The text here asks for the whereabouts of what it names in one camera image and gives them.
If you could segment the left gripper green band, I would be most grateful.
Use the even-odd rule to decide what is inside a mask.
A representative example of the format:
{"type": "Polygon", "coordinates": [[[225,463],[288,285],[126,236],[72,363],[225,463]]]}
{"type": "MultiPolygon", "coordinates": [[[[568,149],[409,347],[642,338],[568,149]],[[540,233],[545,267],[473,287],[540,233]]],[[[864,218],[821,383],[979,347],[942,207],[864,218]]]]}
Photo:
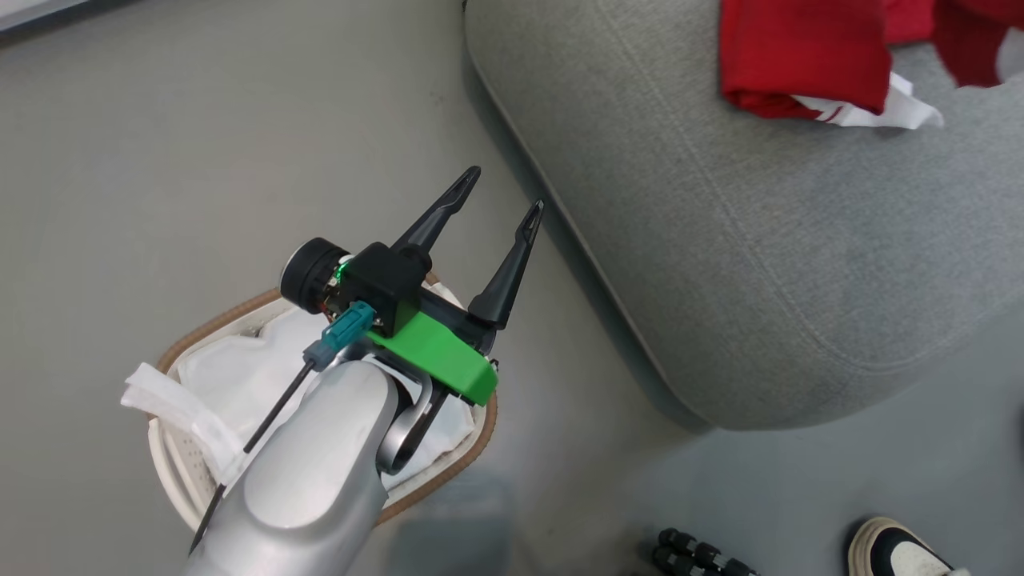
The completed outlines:
{"type": "MultiPolygon", "coordinates": [[[[391,250],[407,258],[428,258],[449,219],[464,207],[480,175],[482,168],[469,167],[391,250]]],[[[468,310],[455,302],[442,284],[420,289],[418,311],[387,294],[362,293],[362,302],[382,319],[370,329],[370,339],[431,376],[453,396],[468,404],[485,405],[498,385],[490,349],[497,332],[507,327],[544,211],[545,202],[535,201],[514,233],[508,255],[468,310]]]]}

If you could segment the red and white garment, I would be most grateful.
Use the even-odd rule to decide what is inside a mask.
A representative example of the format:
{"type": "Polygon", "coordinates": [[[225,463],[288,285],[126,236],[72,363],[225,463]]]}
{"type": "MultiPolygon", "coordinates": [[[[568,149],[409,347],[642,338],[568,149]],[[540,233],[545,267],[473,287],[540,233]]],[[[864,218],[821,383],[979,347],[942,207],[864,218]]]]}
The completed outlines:
{"type": "Polygon", "coordinates": [[[721,0],[721,92],[765,119],[841,127],[940,127],[893,69],[928,42],[959,87],[1024,74],[1024,0],[721,0]]]}

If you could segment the grey fabric sofa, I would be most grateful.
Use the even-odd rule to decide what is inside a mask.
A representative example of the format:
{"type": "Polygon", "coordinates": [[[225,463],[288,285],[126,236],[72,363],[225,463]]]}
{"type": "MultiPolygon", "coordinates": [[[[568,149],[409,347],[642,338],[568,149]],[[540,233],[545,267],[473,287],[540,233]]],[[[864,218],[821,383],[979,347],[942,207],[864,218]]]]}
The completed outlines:
{"type": "Polygon", "coordinates": [[[468,54],[666,385],[722,429],[855,414],[1024,313],[1024,78],[896,68],[943,128],[720,94],[720,0],[468,0],[468,54]]]}

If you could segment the white laundry basket brown rim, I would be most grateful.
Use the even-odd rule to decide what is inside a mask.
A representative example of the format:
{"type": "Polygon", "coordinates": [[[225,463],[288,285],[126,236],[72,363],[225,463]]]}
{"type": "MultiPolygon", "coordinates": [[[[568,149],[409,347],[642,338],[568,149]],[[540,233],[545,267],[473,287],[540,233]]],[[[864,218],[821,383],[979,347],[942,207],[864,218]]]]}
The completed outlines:
{"type": "MultiPolygon", "coordinates": [[[[310,320],[310,314],[298,310],[271,290],[246,300],[216,318],[212,318],[187,336],[182,337],[157,361],[156,370],[180,383],[180,367],[197,353],[228,337],[257,340],[267,335],[267,326],[278,318],[293,316],[310,320]]],[[[388,499],[377,521],[378,525],[403,513],[414,504],[438,491],[450,480],[470,466],[482,454],[490,441],[498,419],[498,400],[492,397],[483,407],[468,407],[464,402],[446,402],[446,414],[459,408],[472,424],[467,434],[457,435],[453,447],[435,456],[426,456],[423,464],[411,463],[396,482],[387,482],[388,499]]],[[[158,480],[176,513],[195,531],[200,526],[212,499],[216,482],[202,459],[200,445],[189,431],[175,429],[160,417],[151,417],[150,455],[158,480]]]]}

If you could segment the white basket liner cloth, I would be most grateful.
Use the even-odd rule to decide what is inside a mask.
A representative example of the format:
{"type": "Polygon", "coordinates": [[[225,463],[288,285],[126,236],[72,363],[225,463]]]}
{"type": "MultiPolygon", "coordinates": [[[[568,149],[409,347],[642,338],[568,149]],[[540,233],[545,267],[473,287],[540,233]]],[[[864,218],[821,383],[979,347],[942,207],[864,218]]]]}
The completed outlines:
{"type": "MultiPolygon", "coordinates": [[[[180,367],[180,383],[143,363],[126,380],[122,404],[190,433],[217,485],[299,371],[303,351],[328,326],[323,316],[311,317],[280,317],[260,339],[234,336],[198,349],[180,367]]],[[[407,466],[425,463],[471,429],[462,410],[446,414],[442,407],[407,466]]],[[[384,487],[400,474],[384,474],[384,487]]]]}

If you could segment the black ribbed tube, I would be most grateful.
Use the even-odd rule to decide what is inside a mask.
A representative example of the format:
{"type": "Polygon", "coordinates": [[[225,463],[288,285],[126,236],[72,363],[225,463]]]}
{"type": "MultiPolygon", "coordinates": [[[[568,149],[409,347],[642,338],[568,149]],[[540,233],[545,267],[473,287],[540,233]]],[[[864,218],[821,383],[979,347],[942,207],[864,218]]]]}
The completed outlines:
{"type": "Polygon", "coordinates": [[[665,576],[706,576],[706,570],[694,557],[679,553],[669,546],[655,547],[651,561],[665,576]]]}
{"type": "Polygon", "coordinates": [[[737,558],[724,556],[719,548],[672,527],[665,528],[658,533],[656,547],[659,546],[669,546],[679,553],[694,557],[706,570],[706,576],[761,576],[737,558]]]}

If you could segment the black and white shoe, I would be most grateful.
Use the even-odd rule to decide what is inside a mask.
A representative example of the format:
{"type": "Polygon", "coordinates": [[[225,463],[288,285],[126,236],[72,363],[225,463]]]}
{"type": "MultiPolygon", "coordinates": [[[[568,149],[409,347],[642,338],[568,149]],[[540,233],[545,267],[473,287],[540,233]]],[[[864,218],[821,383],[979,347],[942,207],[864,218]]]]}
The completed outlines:
{"type": "Polygon", "coordinates": [[[955,568],[892,518],[861,522],[847,550],[847,576],[973,576],[955,568]]]}

